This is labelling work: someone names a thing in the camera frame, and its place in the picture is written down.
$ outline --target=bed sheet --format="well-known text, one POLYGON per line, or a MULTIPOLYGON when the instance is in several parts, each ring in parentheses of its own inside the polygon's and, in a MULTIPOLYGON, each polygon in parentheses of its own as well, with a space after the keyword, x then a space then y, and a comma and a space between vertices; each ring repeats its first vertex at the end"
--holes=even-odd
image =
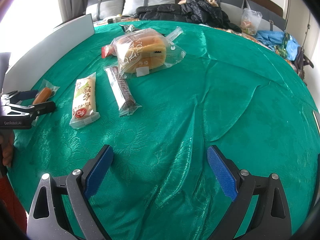
MULTIPOLYGON (((110 144, 113 163, 89 202, 113 239, 206 239, 231 202, 207 163, 206 150, 216 144, 240 169, 279 175, 296 231, 308 212, 320 152, 316 105, 298 75, 274 52, 232 33, 168 21, 133 24, 165 34, 180 26, 175 43, 185 58, 128 80, 142 107, 121 118, 103 70, 116 58, 100 55, 123 34, 118 24, 96 27, 60 59, 43 76, 60 86, 52 98, 57 111, 31 130, 15 131, 9 176, 26 210, 43 173, 66 175, 110 144), (76 79, 94 72, 101 118, 74 130, 76 79)), ((245 232, 256 200, 237 235, 245 232)), ((75 225, 68 204, 67 213, 75 225)))

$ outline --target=blue cloth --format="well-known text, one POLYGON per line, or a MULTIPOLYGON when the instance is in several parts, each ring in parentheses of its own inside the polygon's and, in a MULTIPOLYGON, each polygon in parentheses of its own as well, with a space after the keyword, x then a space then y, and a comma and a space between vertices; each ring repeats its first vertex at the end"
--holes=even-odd
MULTIPOLYGON (((281 45, 283 42, 284 32, 258 31, 254 38, 275 51, 275 46, 281 45)), ((286 50, 288 52, 286 59, 292 61, 295 60, 298 54, 299 46, 300 45, 298 44, 297 40, 290 35, 290 39, 288 40, 286 46, 286 50)))

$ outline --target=white label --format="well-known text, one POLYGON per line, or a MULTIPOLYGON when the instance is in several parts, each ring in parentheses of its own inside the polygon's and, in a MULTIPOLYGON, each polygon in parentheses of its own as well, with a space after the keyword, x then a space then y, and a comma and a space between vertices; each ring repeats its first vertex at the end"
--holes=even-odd
POLYGON ((145 76, 149 74, 149 67, 138 67, 136 68, 137 77, 145 76))

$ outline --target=blue gripper pad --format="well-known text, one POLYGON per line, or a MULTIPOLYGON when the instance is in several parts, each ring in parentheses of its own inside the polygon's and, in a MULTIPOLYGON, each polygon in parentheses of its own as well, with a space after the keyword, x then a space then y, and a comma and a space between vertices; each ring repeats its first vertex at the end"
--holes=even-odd
POLYGON ((236 179, 212 146, 207 150, 207 160, 222 188, 223 193, 234 201, 238 194, 236 190, 236 179))
POLYGON ((96 162, 91 172, 86 178, 86 189, 84 196, 89 199, 95 195, 100 187, 100 184, 107 174, 108 169, 113 161, 113 149, 109 146, 101 155, 100 159, 96 162))

